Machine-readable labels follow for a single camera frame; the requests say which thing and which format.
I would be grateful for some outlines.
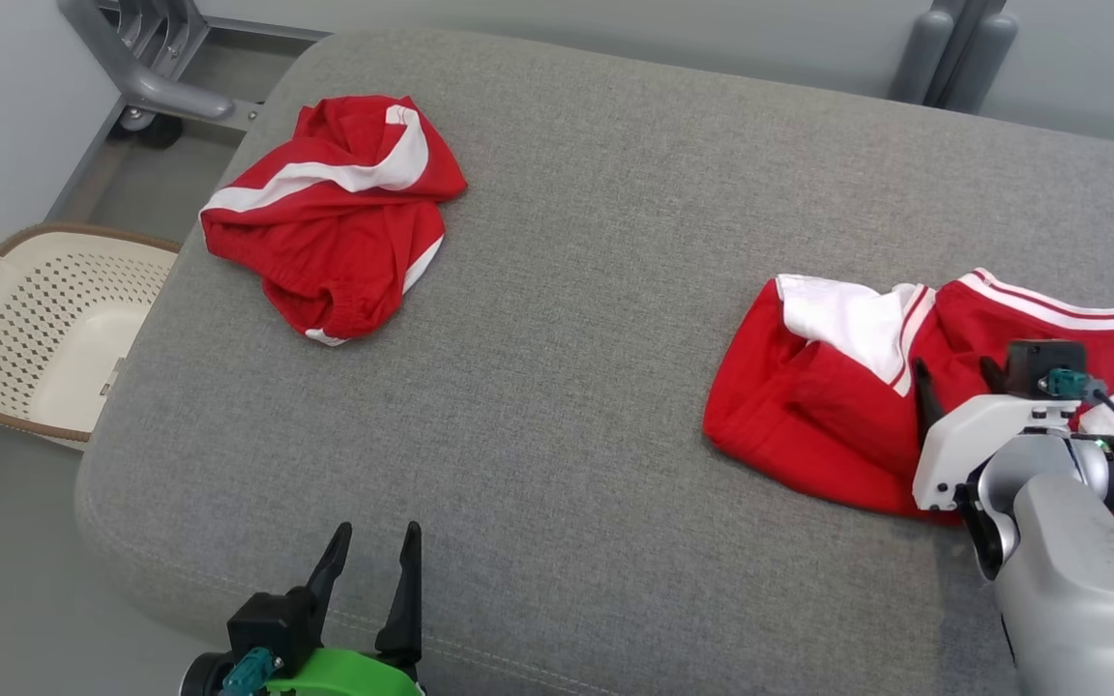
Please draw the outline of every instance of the laundry basket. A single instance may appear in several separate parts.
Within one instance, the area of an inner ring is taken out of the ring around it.
[[[0,245],[0,423],[85,448],[177,244],[45,224]]]

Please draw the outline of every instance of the white panel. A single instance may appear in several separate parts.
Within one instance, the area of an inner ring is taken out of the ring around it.
[[[198,0],[208,18],[339,32],[442,26],[883,97],[929,0]]]
[[[118,98],[53,0],[0,0],[0,242],[45,219]]]
[[[1008,0],[1005,11],[1020,30],[980,112],[1114,138],[1114,0]]]

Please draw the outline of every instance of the green robot part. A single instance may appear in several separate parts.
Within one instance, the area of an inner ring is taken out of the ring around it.
[[[333,582],[346,563],[352,526],[341,523],[309,582],[286,595],[257,591],[226,621],[229,653],[205,653],[189,666],[179,696],[414,696],[421,657],[421,530],[407,526],[402,577],[377,654],[324,648],[321,634]]]

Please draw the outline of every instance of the gray fabric surface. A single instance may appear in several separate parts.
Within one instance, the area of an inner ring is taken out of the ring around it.
[[[1114,144],[492,37],[333,37],[297,107],[410,94],[470,190],[398,316],[323,347],[194,234],[81,465],[121,589],[217,635],[355,526],[326,641],[368,648],[424,526],[432,693],[1012,693],[964,532],[814,501],[700,416],[778,273],[976,265],[1114,304]]]

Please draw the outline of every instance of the stitched seam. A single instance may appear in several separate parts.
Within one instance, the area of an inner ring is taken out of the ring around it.
[[[179,577],[186,578],[187,580],[194,580],[196,582],[202,582],[202,585],[208,585],[204,580],[199,580],[199,578],[208,578],[208,580],[224,582],[224,585],[228,585],[231,587],[236,587],[236,589],[242,589],[244,591],[252,590],[251,587],[247,587],[244,582],[238,582],[238,581],[231,580],[231,578],[228,578],[228,577],[222,577],[222,576],[217,576],[217,575],[213,575],[213,574],[199,571],[199,569],[195,569],[195,568],[183,568],[183,566],[180,566],[180,565],[178,565],[176,562],[173,562],[173,560],[167,560],[167,559],[160,558],[160,556],[158,556],[158,555],[152,553],[150,551],[145,551],[145,550],[140,549],[140,547],[134,546],[134,543],[128,542],[127,540],[120,539],[118,537],[118,535],[115,535],[114,532],[111,532],[109,530],[109,528],[107,528],[104,523],[101,523],[101,518],[98,516],[97,507],[94,506],[92,500],[91,500],[91,498],[90,498],[90,496],[88,493],[88,490],[85,490],[84,499],[85,499],[85,509],[88,510],[89,517],[91,518],[90,521],[92,521],[94,526],[96,526],[96,532],[98,535],[100,535],[100,537],[105,538],[106,540],[109,540],[109,541],[115,542],[115,543],[119,543],[119,546],[123,546],[123,547],[125,547],[125,549],[128,549],[129,551],[136,553],[137,556],[140,556],[140,558],[144,558],[146,560],[152,560],[152,562],[156,562],[158,565],[166,566],[167,568],[172,569],[172,572],[178,575]],[[350,619],[354,619],[354,620],[359,620],[359,621],[365,623],[365,625],[371,625],[370,620],[368,620],[364,617],[355,616],[354,614],[350,614],[350,612],[345,612],[345,611],[338,611],[338,609],[331,609],[331,612],[334,614],[334,616],[342,616],[342,617],[346,617],[346,618],[350,618]],[[363,626],[354,626],[354,625],[350,625],[350,623],[345,623],[345,621],[343,621],[343,623],[344,623],[344,626],[349,626],[349,628],[354,628],[354,629],[359,629],[359,630],[365,630],[365,631],[369,631],[369,634],[371,634],[371,630],[369,630],[367,628],[363,628]],[[505,663],[505,664],[508,664],[508,665],[514,665],[517,668],[521,668],[521,669],[526,669],[526,670],[534,670],[534,673],[544,674],[544,675],[547,675],[548,677],[553,677],[553,678],[558,678],[558,679],[560,679],[560,682],[565,682],[565,683],[569,683],[569,684],[575,684],[575,685],[578,685],[578,686],[583,686],[585,688],[590,688],[593,692],[596,692],[596,693],[606,693],[606,695],[609,695],[609,696],[618,696],[618,694],[615,693],[615,692],[607,692],[607,690],[605,690],[605,688],[600,688],[600,687],[597,687],[597,686],[592,686],[589,684],[585,684],[583,682],[578,682],[578,679],[576,679],[576,678],[563,677],[560,674],[551,673],[550,670],[545,670],[545,669],[540,669],[540,668],[534,668],[534,666],[525,665],[522,663],[518,663],[518,661],[515,661],[515,660],[510,660],[508,657],[495,656],[495,654],[492,654],[492,653],[486,653],[486,651],[481,651],[481,650],[476,650],[476,648],[468,648],[468,647],[466,647],[466,645],[460,645],[460,644],[451,641],[451,640],[446,640],[446,639],[442,639],[442,638],[437,638],[437,637],[434,637],[434,635],[428,635],[428,637],[426,637],[426,638],[430,638],[432,640],[436,640],[437,643],[442,643],[442,644],[446,644],[446,645],[451,645],[451,647],[453,647],[453,648],[460,648],[460,650],[467,650],[467,651],[470,651],[470,653],[476,653],[476,654],[478,654],[478,656],[490,657],[490,659],[495,659],[495,660],[498,660],[498,661],[501,661],[501,663]],[[455,657],[455,659],[460,659],[460,660],[463,660],[463,661],[468,661],[470,664],[481,664],[481,663],[477,663],[476,660],[468,659],[468,657],[455,656],[455,654],[452,654],[452,653],[442,651],[442,650],[433,650],[433,651],[437,653],[437,654],[442,654],[442,656]],[[482,664],[482,666],[489,666],[489,668],[491,668],[491,665]],[[575,693],[575,692],[567,690],[567,688],[563,688],[563,687],[554,685],[554,684],[548,684],[548,683],[545,683],[545,682],[540,682],[540,679],[538,679],[538,678],[527,677],[527,675],[525,675],[525,674],[514,673],[514,670],[508,670],[508,669],[505,669],[505,668],[491,668],[491,669],[499,670],[500,673],[504,673],[504,674],[512,675],[512,677],[525,678],[525,679],[529,679],[529,682],[535,682],[536,684],[541,684],[544,686],[548,686],[548,687],[551,687],[551,688],[557,688],[557,690],[560,690],[560,692]]]

